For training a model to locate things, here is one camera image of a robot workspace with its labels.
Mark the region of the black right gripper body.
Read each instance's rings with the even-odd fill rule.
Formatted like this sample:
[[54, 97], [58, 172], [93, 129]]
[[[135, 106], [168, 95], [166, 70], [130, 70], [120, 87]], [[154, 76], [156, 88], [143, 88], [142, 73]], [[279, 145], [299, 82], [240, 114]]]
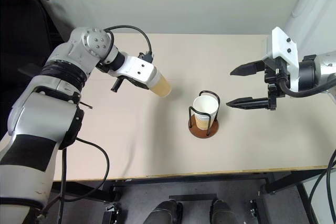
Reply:
[[276, 59], [267, 58], [265, 61], [264, 81], [268, 86], [268, 109], [275, 110], [277, 98], [285, 97], [285, 93], [279, 86], [280, 80], [288, 81], [287, 63], [281, 57]]

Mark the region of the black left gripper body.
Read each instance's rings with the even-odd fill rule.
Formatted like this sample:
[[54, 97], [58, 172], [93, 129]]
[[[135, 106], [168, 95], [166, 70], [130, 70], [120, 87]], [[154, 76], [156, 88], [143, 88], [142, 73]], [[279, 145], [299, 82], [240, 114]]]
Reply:
[[111, 88], [111, 91], [114, 92], [114, 93], [117, 93], [117, 91], [120, 89], [122, 83], [124, 80], [128, 80], [129, 78], [126, 77], [126, 76], [119, 76], [117, 77], [114, 85], [112, 86]]

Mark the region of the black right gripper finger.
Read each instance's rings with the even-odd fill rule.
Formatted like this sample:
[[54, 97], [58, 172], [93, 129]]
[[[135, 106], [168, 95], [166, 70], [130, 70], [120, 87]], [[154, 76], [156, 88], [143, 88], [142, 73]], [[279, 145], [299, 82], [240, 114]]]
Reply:
[[231, 108], [238, 108], [244, 110], [270, 108], [268, 98], [258, 98], [258, 99], [254, 99], [252, 97], [238, 98], [227, 102], [226, 105]]
[[262, 60], [249, 62], [236, 67], [230, 72], [231, 76], [249, 76], [265, 70], [265, 63]]

